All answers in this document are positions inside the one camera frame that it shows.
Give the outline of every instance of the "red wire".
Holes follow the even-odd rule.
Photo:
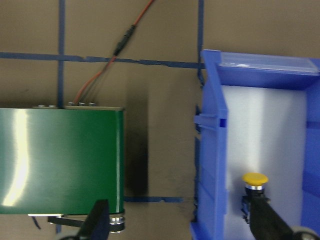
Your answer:
[[[148,8],[151,6],[151,4],[154,2],[154,0],[150,0],[148,4],[144,7],[144,9],[141,11],[140,15],[137,17],[133,25],[137,25],[141,18],[145,15]],[[85,82],[85,84],[80,88],[80,90],[77,92],[73,102],[75,104],[78,104],[80,97],[82,96],[83,92],[86,90],[86,88],[94,81],[96,80],[115,60],[117,56],[113,56],[109,62],[104,66],[104,68],[100,71],[98,71],[93,77],[91,77],[88,81]]]
[[[142,12],[140,13],[140,15],[137,17],[137,19],[135,20],[134,24],[133,25],[137,25],[141,18],[143,17],[143,15],[146,13],[146,11],[148,10],[148,8],[151,6],[151,4],[154,2],[154,0],[150,0],[148,2],[148,4],[145,6],[145,8],[142,10]]]
[[[77,92],[73,102],[75,104],[77,104],[79,102],[79,99],[82,95],[82,93],[84,92],[84,90],[94,81],[96,80],[115,60],[116,60],[117,56],[113,56],[108,63],[104,66],[104,68],[100,71],[98,71],[93,77],[91,77],[88,81],[85,82],[85,84],[83,84],[83,86],[80,88],[80,90]]]

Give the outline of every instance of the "green metal enclosure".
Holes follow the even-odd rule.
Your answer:
[[[123,212],[122,108],[0,108],[0,214]]]

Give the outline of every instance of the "yellow push button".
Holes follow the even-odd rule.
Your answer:
[[[242,180],[250,186],[262,186],[269,181],[268,177],[262,173],[248,172],[242,176]]]

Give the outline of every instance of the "blue tape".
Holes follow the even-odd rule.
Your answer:
[[[59,47],[60,55],[65,54],[65,21],[66,21],[66,0],[59,0]]]
[[[58,53],[65,54],[65,18],[66,18],[66,1],[59,0],[59,36],[58,36]],[[58,83],[57,83],[57,106],[62,108],[64,105],[64,65],[63,60],[58,62]]]
[[[198,52],[197,76],[202,87],[205,85],[205,79],[201,71],[204,68],[203,64],[201,63],[201,51],[204,45],[204,12],[205,12],[205,1],[199,0],[198,2],[198,33],[197,33],[197,52]]]
[[[194,200],[198,202],[198,182],[200,181],[200,139],[194,138]]]
[[[184,199],[172,196],[125,196],[124,201],[129,203],[182,203]]]
[[[62,226],[61,226],[61,225],[59,225],[59,224],[56,224],[56,225],[55,225],[55,233],[56,233],[56,234],[61,233],[61,229],[62,229]]]
[[[198,105],[196,105],[196,106],[195,106],[195,115],[194,115],[194,118],[195,118],[196,116],[199,116],[200,113],[201,113],[201,109],[200,109],[200,107],[199,107]],[[196,130],[196,132],[197,132],[198,134],[201,134],[201,128],[199,127],[199,125],[198,125],[197,123],[194,123],[194,125],[195,125],[195,130]]]
[[[55,54],[38,54],[38,53],[19,53],[19,52],[0,52],[0,59],[20,59],[20,60],[42,60],[42,61],[64,61],[64,62],[80,62],[80,63],[99,63],[108,62],[109,57],[87,56],[85,58],[75,55],[55,55]],[[159,65],[170,68],[198,69],[199,64],[196,62],[182,61],[157,61],[157,60],[133,60],[128,58],[118,58],[115,60],[120,63],[133,63],[142,65]]]

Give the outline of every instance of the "blue storage bin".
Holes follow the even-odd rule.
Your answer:
[[[300,224],[320,234],[320,59],[216,50],[204,50],[202,56],[207,82],[203,88],[202,112],[194,117],[201,140],[196,221],[190,227],[193,239],[223,240],[228,227],[224,225],[228,203],[228,108],[222,85],[305,91],[307,119]]]

